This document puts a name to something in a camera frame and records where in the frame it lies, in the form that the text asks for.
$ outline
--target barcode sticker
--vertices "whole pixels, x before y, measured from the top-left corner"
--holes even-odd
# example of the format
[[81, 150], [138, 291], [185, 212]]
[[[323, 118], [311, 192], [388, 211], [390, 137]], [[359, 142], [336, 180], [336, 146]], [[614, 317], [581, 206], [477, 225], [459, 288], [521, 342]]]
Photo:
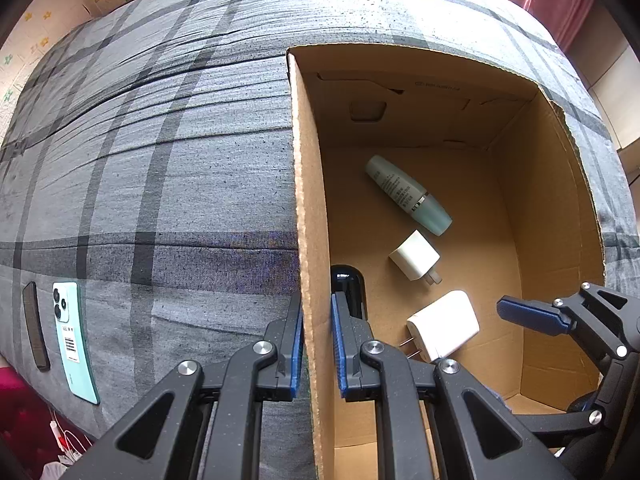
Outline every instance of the barcode sticker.
[[78, 346], [76, 345], [76, 335], [73, 327], [69, 325], [62, 326], [62, 337], [65, 339], [66, 358], [75, 363], [80, 362], [78, 355]]

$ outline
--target cardboard box wall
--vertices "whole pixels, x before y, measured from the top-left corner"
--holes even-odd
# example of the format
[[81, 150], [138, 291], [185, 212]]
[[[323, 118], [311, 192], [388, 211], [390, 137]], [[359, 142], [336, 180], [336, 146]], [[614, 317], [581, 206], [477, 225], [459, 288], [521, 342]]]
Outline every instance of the cardboard box wall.
[[[551, 301], [602, 283], [591, 195], [562, 111], [537, 85], [474, 60], [379, 44], [296, 47], [289, 55], [300, 275], [320, 478], [376, 478], [372, 402], [335, 385], [330, 264], [360, 269], [375, 337], [450, 290], [471, 299], [480, 333], [457, 351], [521, 412], [564, 409], [598, 373], [567, 336], [504, 322], [508, 294]], [[409, 282], [388, 259], [421, 228], [365, 174], [379, 154], [427, 187], [453, 218], [440, 285]]]

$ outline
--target gray plaid bedsheet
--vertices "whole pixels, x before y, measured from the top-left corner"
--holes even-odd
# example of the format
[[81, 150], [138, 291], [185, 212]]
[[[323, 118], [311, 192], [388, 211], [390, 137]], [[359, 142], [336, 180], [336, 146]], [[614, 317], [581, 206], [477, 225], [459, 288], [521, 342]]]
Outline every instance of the gray plaid bedsheet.
[[[507, 0], [135, 0], [42, 59], [0, 151], [0, 352], [99, 436], [184, 358], [228, 358], [298, 290], [286, 49], [393, 43], [537, 81], [566, 113], [606, 247], [640, 294], [638, 232], [609, 134], [548, 32]], [[35, 281], [51, 370], [22, 312]], [[70, 394], [51, 284], [80, 284], [99, 406]], [[261, 478], [315, 477], [308, 386], [264, 409]]]

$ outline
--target blue gripper pad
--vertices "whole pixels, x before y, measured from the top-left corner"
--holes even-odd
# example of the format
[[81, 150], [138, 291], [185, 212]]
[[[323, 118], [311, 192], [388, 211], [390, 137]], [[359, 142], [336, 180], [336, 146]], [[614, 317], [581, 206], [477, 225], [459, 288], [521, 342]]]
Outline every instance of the blue gripper pad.
[[498, 316], [525, 328], [547, 335], [568, 334], [571, 322], [557, 308], [541, 301], [524, 301], [503, 296], [497, 305]]
[[347, 358], [344, 351], [340, 315], [338, 314], [338, 303], [335, 299], [335, 294], [331, 295], [331, 329], [334, 336], [334, 360], [335, 370], [338, 375], [338, 388], [340, 389], [340, 396], [344, 397], [347, 393]]
[[298, 310], [296, 321], [296, 336], [293, 340], [293, 352], [291, 353], [291, 396], [295, 399], [300, 384], [300, 371], [302, 370], [302, 309]]

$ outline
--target teal bottle cap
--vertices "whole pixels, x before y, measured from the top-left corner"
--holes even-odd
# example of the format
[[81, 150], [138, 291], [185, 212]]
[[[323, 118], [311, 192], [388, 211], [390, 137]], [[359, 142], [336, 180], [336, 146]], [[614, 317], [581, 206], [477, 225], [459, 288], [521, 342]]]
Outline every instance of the teal bottle cap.
[[451, 225], [451, 217], [430, 194], [424, 197], [418, 209], [411, 213], [411, 217], [436, 236], [440, 236]]

